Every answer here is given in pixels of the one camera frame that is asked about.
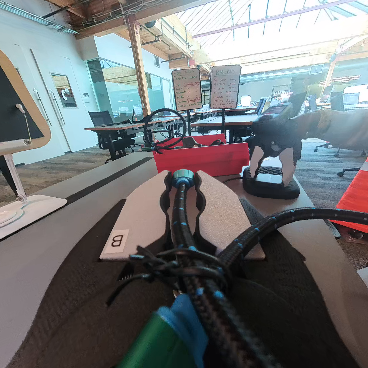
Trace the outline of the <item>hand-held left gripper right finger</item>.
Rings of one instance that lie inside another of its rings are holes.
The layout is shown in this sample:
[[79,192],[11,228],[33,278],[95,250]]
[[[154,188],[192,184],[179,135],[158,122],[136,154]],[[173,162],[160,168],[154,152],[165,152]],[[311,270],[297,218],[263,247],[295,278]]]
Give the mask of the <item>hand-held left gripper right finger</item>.
[[218,256],[232,241],[239,240],[251,221],[240,198],[229,187],[201,170],[195,177],[195,235],[201,251]]

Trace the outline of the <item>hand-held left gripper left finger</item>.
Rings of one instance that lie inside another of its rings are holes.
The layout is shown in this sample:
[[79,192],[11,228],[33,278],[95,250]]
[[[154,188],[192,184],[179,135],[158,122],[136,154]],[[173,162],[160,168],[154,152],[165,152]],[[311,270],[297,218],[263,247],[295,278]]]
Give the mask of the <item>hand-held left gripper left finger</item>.
[[137,246],[153,254],[169,248],[172,173],[164,170],[128,197],[100,254],[101,261],[127,260]]

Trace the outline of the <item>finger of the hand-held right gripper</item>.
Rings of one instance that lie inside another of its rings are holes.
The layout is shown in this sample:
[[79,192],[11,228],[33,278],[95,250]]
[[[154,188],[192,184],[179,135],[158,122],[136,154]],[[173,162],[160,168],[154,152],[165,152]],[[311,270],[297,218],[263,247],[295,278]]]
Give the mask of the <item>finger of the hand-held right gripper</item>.
[[293,148],[286,148],[279,154],[279,160],[282,164],[282,182],[283,186],[288,186],[294,175],[294,157]]
[[256,178],[260,169],[260,166],[266,155],[261,147],[255,146],[250,158],[250,174],[251,178]]

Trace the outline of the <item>braided hdmi cable green plugs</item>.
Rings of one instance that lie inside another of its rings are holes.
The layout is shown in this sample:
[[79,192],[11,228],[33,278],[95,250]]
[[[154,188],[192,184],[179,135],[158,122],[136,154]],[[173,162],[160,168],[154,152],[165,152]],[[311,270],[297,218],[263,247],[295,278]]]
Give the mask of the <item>braided hdmi cable green plugs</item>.
[[[181,120],[183,124],[183,133],[182,135],[173,143],[169,145],[164,145],[164,143],[167,143],[170,138],[165,139],[163,141],[160,141],[158,143],[153,143],[148,138],[148,124],[152,121],[153,117],[160,113],[160,112],[170,112],[173,113],[179,120]],[[148,144],[148,146],[142,147],[141,150],[143,152],[156,152],[158,154],[162,154],[163,150],[175,150],[175,146],[183,140],[183,138],[186,136],[187,132],[187,123],[184,119],[184,117],[177,112],[176,110],[170,109],[170,108],[160,108],[155,111],[153,111],[150,115],[144,117],[140,122],[144,123],[144,142],[145,144]]]
[[174,248],[130,255],[149,271],[124,281],[110,306],[133,279],[170,285],[185,293],[160,307],[116,367],[203,367],[214,343],[224,367],[360,367],[338,333],[320,288],[301,256],[278,228],[313,219],[365,224],[367,214],[300,208],[276,213],[246,228],[219,256],[200,251],[187,223],[186,194],[192,181],[175,172],[172,210]]

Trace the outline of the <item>red plastic bin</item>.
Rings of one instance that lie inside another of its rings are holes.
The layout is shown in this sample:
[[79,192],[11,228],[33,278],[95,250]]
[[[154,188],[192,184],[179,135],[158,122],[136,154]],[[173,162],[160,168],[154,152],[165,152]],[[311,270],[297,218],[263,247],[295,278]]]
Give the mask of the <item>red plastic bin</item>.
[[204,171],[212,177],[237,175],[249,165],[250,154],[246,142],[227,144],[224,134],[194,136],[196,142],[204,145],[198,148],[183,148],[182,141],[175,150],[153,152],[158,172],[175,172],[188,169],[192,172]]
[[368,160],[361,166],[342,198],[336,205],[336,209],[368,212]]

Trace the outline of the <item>person's right forearm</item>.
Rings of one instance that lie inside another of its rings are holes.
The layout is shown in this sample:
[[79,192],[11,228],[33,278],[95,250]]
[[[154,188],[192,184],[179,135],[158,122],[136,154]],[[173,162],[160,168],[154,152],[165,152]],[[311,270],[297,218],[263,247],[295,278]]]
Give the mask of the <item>person's right forearm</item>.
[[317,138],[340,149],[365,151],[368,149],[368,110],[349,111],[320,109],[290,119],[302,139]]

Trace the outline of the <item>black quilted pad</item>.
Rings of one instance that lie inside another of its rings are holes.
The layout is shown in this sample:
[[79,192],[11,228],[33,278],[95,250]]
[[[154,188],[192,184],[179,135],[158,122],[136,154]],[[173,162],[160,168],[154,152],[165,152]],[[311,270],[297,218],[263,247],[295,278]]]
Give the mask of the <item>black quilted pad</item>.
[[[261,166],[259,173],[282,175],[282,170],[274,166]],[[294,178],[288,186],[256,182],[255,178],[251,178],[249,166],[242,173],[242,185],[248,194],[261,198],[293,200],[300,195],[300,187]]]

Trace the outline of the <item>black office chair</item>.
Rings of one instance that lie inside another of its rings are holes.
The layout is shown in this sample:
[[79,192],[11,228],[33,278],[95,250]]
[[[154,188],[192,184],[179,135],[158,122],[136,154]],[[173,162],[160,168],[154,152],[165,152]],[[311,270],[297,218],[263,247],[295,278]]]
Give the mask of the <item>black office chair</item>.
[[126,130],[115,129],[122,123],[113,122],[109,111],[88,112],[88,114],[95,128],[107,128],[94,131],[97,134],[98,147],[110,153],[110,158],[105,163],[126,156],[126,148],[134,151],[132,147],[136,146],[136,134],[128,134]]
[[343,91],[331,92],[330,109],[335,111],[344,111]]
[[300,94],[290,95],[288,102],[292,104],[292,110],[289,113],[289,118],[296,117],[297,115],[299,115],[302,105],[306,100],[306,94],[307,91],[304,91]]

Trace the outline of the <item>handwritten whiteboard sign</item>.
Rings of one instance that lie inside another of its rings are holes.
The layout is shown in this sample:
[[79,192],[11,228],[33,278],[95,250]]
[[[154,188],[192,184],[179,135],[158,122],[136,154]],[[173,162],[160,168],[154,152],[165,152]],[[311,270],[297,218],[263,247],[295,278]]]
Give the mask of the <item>handwritten whiteboard sign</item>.
[[172,71],[176,110],[179,112],[203,107],[200,70],[198,68]]
[[240,65],[211,68],[209,103],[211,110],[237,107],[241,70]]

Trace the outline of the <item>white stand with flat base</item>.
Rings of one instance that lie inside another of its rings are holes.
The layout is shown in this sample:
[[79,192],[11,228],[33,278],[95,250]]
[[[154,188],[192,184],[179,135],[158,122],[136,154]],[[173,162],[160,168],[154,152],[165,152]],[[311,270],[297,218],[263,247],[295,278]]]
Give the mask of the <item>white stand with flat base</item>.
[[27,196],[16,170],[12,154],[21,148],[30,149],[31,139],[22,138],[0,143],[1,156],[7,166],[9,177],[14,182],[16,200],[0,209],[0,239],[5,239],[19,230],[35,223],[67,204],[66,199],[46,196]]

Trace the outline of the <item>phone sign door window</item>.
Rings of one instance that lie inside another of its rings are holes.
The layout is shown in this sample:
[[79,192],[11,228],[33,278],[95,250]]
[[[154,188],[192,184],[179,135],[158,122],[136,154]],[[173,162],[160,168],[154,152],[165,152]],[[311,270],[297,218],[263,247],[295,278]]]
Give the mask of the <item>phone sign door window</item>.
[[50,73],[50,76],[53,80],[61,106],[63,108],[77,108],[78,106],[68,76],[55,72]]

